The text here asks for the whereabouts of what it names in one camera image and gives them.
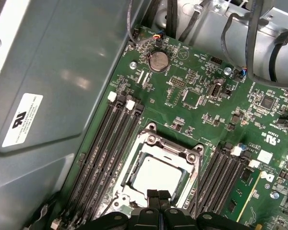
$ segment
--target label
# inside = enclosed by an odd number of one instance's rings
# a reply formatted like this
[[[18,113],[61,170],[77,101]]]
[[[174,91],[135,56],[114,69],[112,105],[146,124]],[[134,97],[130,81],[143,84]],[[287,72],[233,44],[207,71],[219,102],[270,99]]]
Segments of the label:
[[[264,151],[264,150],[260,150],[260,153],[257,157],[257,160],[259,160],[263,163],[269,164],[272,157],[273,157],[272,153]]]
[[[19,103],[2,147],[24,143],[43,95],[25,93]]]

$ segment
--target gray metal panel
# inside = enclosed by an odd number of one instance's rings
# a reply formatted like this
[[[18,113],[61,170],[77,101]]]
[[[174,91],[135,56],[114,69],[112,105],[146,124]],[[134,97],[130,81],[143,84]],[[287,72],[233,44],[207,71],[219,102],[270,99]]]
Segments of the gray metal panel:
[[[179,20],[177,37],[181,35],[183,30],[187,27],[189,20],[194,12],[193,6],[202,2],[202,0],[178,0],[179,5]],[[214,11],[214,4],[220,3],[224,7],[220,11]],[[280,10],[288,10],[288,0],[275,0],[276,7]],[[164,29],[166,25],[165,15],[166,0],[162,0],[162,4],[157,12],[154,29]],[[214,0],[202,12],[200,19],[197,21],[195,27],[190,32],[190,36],[186,39],[185,43],[199,49],[203,52],[208,52],[218,58],[224,59],[221,48],[220,38],[231,12],[238,12],[240,15],[248,11],[230,4],[228,11],[228,2],[224,0]],[[276,8],[266,15],[274,14],[270,23],[266,27],[260,28],[257,36],[254,72],[260,77],[270,79],[269,76],[269,59],[271,52],[274,48],[274,39],[284,31],[288,26],[288,13],[282,12]],[[230,56],[240,66],[245,66],[245,40],[247,34],[247,26],[233,21],[232,26],[227,32],[227,45]],[[283,47],[279,52],[276,61],[276,75],[281,83],[288,83],[288,45]]]
[[[126,41],[127,2],[31,1],[0,75],[0,230],[60,190]],[[27,139],[2,148],[26,92],[44,96]]]

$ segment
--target green circuit board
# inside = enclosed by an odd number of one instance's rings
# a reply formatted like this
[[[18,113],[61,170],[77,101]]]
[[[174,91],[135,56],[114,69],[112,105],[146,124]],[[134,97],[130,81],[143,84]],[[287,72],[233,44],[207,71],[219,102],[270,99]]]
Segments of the green circuit board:
[[[153,34],[140,28],[140,39]],[[77,162],[81,153],[89,151],[106,111],[107,96],[111,91],[126,92],[145,107],[132,139],[153,122],[157,132],[171,141],[188,148],[201,143],[205,146],[202,171],[218,143],[245,144],[251,160],[257,163],[252,180],[246,183],[238,179],[226,204],[235,205],[221,214],[251,227],[261,224],[267,230],[275,226],[288,229],[288,214],[284,213],[288,209],[288,129],[276,125],[281,116],[288,115],[285,91],[255,84],[246,77],[237,79],[231,65],[201,52],[200,47],[186,46],[166,36],[161,47],[156,48],[155,43],[151,40],[137,48],[126,46],[123,51],[55,212],[64,209],[80,168]],[[156,49],[169,57],[169,66],[162,73],[148,66],[147,57]],[[137,63],[135,69],[130,68],[133,61]],[[232,68],[231,74],[224,73],[226,67]],[[222,89],[217,97],[211,97],[216,83]],[[270,196],[273,191],[278,191],[278,199]]]

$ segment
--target black ram slot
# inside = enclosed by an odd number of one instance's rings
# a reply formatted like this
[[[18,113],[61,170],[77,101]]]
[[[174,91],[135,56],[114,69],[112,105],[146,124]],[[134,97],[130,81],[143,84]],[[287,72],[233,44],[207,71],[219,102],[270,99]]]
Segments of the black ram slot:
[[[85,176],[81,178],[80,183],[80,189],[77,193],[76,201],[74,202],[74,205],[72,208],[70,208],[70,212],[74,214],[74,212],[77,212],[79,210],[79,207],[83,205],[83,203],[86,200],[87,196],[87,190],[90,186],[90,183],[92,182],[95,174],[95,169],[98,167],[100,160],[102,159],[102,154],[100,154],[102,149],[105,148],[105,146],[108,144],[109,138],[111,136],[111,133],[113,132],[113,129],[116,127],[117,123],[119,122],[120,115],[122,113],[122,106],[124,104],[124,101],[126,100],[125,97],[119,96],[117,99],[117,102],[115,104],[115,107],[112,110],[112,113],[114,114],[111,116],[110,122],[106,125],[106,128],[102,131],[102,135],[99,139],[97,139],[97,144],[94,149],[92,149],[92,152],[96,157],[94,157],[93,160],[91,160],[87,164],[87,168],[85,170]]]
[[[95,197],[97,196],[97,191],[101,186],[102,179],[106,175],[107,168],[110,166],[110,161],[112,160],[112,158],[114,156],[115,150],[118,147],[120,138],[125,131],[125,128],[126,128],[126,125],[128,124],[129,119],[130,119],[130,114],[125,113],[123,115],[123,118],[121,119],[122,122],[120,122],[118,124],[119,128],[117,129],[118,132],[115,135],[115,139],[114,139],[112,145],[110,146],[110,149],[107,152],[106,158],[104,159],[100,169],[98,170],[98,175],[96,176],[96,180],[95,180],[94,184],[92,184],[92,187],[90,189],[90,193],[88,195],[90,200],[87,201],[87,203],[85,204],[85,208],[82,211],[80,216],[83,216],[85,213],[87,213],[87,211],[89,209],[91,209],[92,205],[94,205],[94,203],[96,202]]]
[[[83,186],[82,192],[79,195],[80,202],[77,203],[76,209],[75,209],[77,212],[80,211],[83,208],[83,206],[87,203],[87,200],[89,198],[88,195],[90,192],[90,188],[96,179],[96,174],[98,173],[97,169],[99,168],[99,164],[104,157],[104,152],[112,138],[113,130],[115,130],[116,126],[119,124],[121,114],[122,114],[122,110],[121,109],[117,110],[114,116],[115,117],[113,120],[114,122],[112,123],[108,132],[106,133],[106,138],[103,141],[102,146],[99,149],[97,149],[97,155],[96,155],[97,160],[94,163],[92,169],[90,170],[89,176],[85,182],[85,185]]]
[[[209,177],[208,182],[204,185],[202,191],[200,190],[200,199],[199,199],[199,213],[201,213],[201,210],[206,205],[206,202],[208,200],[208,197],[212,191],[213,185],[217,181],[224,164],[227,162],[227,157],[224,155],[220,155],[220,160],[217,162],[216,166],[213,168],[213,171]]]
[[[201,180],[200,180],[200,192],[202,190],[202,187],[204,186],[204,184],[207,183],[207,178],[209,177],[209,175],[211,174],[211,170],[212,168],[214,168],[214,165],[216,162],[218,162],[220,158],[220,154],[218,152],[214,153],[214,155],[212,156],[212,158],[210,159],[210,161],[208,162],[208,165],[206,166],[203,175],[201,176]],[[190,213],[193,213],[195,211],[195,199],[196,196],[194,195],[192,197],[192,200],[190,201],[189,204],[189,208],[188,211]]]
[[[144,107],[139,105],[139,110],[138,111],[135,111],[135,115],[134,115],[134,118],[133,118],[133,122],[130,126],[130,129],[129,129],[129,132],[125,138],[125,140],[123,141],[123,145],[122,145],[122,148],[120,149],[120,151],[115,155],[116,158],[115,158],[115,161],[113,163],[113,165],[111,166],[111,168],[109,169],[110,173],[107,174],[107,177],[103,183],[103,186],[102,186],[102,190],[100,191],[100,193],[98,193],[98,197],[96,198],[96,204],[95,206],[93,207],[90,215],[89,215],[89,218],[91,218],[91,220],[93,220],[99,206],[100,206],[100,203],[102,201],[102,198],[105,196],[107,190],[108,190],[108,187],[111,183],[111,181],[113,180],[114,178],[114,175],[115,175],[115,172],[121,162],[121,159],[126,151],[126,148],[128,146],[128,143],[132,137],[132,134],[138,124],[138,121],[141,117],[141,114],[144,110]]]
[[[80,180],[81,178],[84,176],[84,172],[85,172],[85,168],[86,168],[86,163],[88,161],[91,160],[91,158],[93,157],[93,149],[95,148],[95,140],[98,140],[100,139],[101,135],[102,135],[102,131],[105,129],[107,123],[109,122],[110,120],[110,116],[112,115],[112,109],[113,109],[113,106],[110,104],[108,105],[107,107],[107,111],[106,111],[106,114],[105,114],[105,117],[104,119],[102,120],[99,128],[98,128],[98,131],[97,131],[97,134],[96,134],[96,137],[94,138],[94,141],[92,142],[91,146],[90,146],[90,150],[88,151],[88,153],[85,155],[85,158],[83,160],[83,164],[81,165],[81,168],[77,174],[77,177],[76,177],[76,180],[75,180],[75,183],[73,184],[72,186],[72,190],[70,192],[70,195],[69,195],[69,201],[67,203],[67,209],[70,207],[71,203],[75,200],[76,198],[76,190],[79,190],[78,186],[80,184]]]
[[[209,204],[207,205],[207,207],[205,207],[204,211],[213,211],[213,207],[215,206],[215,203],[219,200],[220,196],[222,196],[222,194],[225,191],[225,184],[226,184],[226,180],[228,178],[232,177],[232,169],[235,166],[235,160],[232,158],[228,158],[228,162],[226,163],[223,172],[221,173],[221,177],[220,179],[218,179],[218,182],[216,183],[217,186],[215,186],[213,188],[213,193],[211,194],[211,196],[209,197]]]
[[[226,188],[227,189],[225,190],[224,194],[220,198],[219,202],[216,204],[215,213],[220,214],[220,212],[222,211],[223,206],[224,206],[233,186],[235,185],[237,179],[242,174],[244,167],[245,167],[245,165],[243,163],[237,161],[237,163],[235,164],[235,167],[232,170],[232,177],[229,178],[226,182]]]

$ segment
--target cpu socket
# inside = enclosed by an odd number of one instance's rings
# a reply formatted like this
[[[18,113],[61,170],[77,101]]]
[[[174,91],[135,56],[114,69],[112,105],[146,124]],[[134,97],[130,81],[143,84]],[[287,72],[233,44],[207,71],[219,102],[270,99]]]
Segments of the cpu socket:
[[[112,210],[146,207],[147,189],[168,190],[170,204],[183,207],[196,180],[204,146],[187,149],[156,134],[154,123],[137,136],[114,185]]]

